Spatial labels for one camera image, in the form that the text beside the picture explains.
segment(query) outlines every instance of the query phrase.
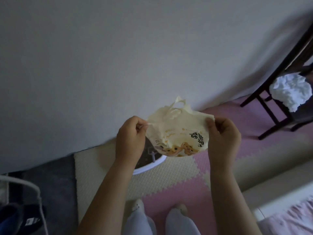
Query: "dark wooden chair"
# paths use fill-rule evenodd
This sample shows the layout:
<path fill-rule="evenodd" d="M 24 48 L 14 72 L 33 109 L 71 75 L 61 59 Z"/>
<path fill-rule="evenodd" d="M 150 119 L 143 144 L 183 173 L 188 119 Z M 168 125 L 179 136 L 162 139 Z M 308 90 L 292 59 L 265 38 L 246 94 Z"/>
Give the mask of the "dark wooden chair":
<path fill-rule="evenodd" d="M 306 65 L 305 63 L 313 55 L 313 24 L 308 28 L 308 30 L 301 37 L 299 42 L 290 51 L 287 57 L 282 61 L 278 68 L 270 75 L 270 77 L 254 92 L 252 93 L 240 106 L 244 107 L 252 100 L 257 99 L 261 105 L 264 107 L 266 112 L 269 114 L 271 119 L 274 121 L 275 126 L 264 132 L 258 138 L 259 140 L 264 139 L 268 135 L 276 132 L 277 130 L 289 125 L 296 124 L 291 128 L 294 132 L 300 127 L 313 122 L 313 96 L 303 105 L 299 106 L 296 112 L 289 112 L 288 108 L 280 101 L 272 99 L 269 92 L 269 86 L 274 82 L 274 80 L 279 77 L 286 75 L 288 73 L 299 73 L 300 75 L 306 77 L 313 71 L 313 63 Z M 307 79 L 307 82 L 311 84 L 313 88 L 313 81 Z M 266 91 L 270 96 L 266 99 L 262 99 L 260 94 Z M 267 106 L 265 102 L 273 100 L 279 108 L 284 112 L 286 118 L 282 121 L 278 121 L 274 113 Z"/>

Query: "pink bedding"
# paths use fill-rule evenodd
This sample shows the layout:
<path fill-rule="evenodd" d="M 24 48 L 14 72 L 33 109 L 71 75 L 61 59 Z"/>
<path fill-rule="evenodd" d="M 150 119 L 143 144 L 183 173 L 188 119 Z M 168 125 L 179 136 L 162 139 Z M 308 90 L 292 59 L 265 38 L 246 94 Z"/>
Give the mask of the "pink bedding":
<path fill-rule="evenodd" d="M 259 222 L 264 235 L 312 235 L 313 196 Z"/>

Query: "cream plastic bag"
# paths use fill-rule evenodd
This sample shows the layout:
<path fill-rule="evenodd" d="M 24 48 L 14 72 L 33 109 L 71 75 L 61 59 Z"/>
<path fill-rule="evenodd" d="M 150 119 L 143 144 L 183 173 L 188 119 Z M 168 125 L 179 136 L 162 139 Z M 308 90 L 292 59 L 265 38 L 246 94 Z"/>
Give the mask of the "cream plastic bag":
<path fill-rule="evenodd" d="M 184 106 L 174 108 L 177 102 L 183 102 Z M 160 154 L 191 156 L 208 148 L 206 118 L 214 119 L 214 116 L 193 111 L 186 100 L 178 96 L 173 104 L 158 109 L 148 117 L 146 137 Z"/>

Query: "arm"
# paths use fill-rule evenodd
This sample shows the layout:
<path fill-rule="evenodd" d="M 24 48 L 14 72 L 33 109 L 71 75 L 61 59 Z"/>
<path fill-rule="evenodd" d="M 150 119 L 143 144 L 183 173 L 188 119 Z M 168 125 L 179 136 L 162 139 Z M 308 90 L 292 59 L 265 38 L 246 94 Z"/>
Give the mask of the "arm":
<path fill-rule="evenodd" d="M 261 235 L 232 171 L 241 134 L 226 118 L 207 119 L 211 194 L 219 235 Z"/>
<path fill-rule="evenodd" d="M 136 116 L 128 119 L 116 136 L 115 162 L 106 174 L 77 235 L 121 234 L 128 184 L 143 148 L 147 122 Z"/>

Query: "white wall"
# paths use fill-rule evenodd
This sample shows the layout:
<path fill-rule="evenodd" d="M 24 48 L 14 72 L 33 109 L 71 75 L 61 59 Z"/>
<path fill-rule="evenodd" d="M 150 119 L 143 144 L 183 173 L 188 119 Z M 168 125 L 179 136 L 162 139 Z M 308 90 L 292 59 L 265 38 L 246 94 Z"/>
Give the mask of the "white wall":
<path fill-rule="evenodd" d="M 200 109 L 250 93 L 311 7 L 0 0 L 0 173 L 101 144 L 128 117 L 146 118 L 177 95 Z"/>

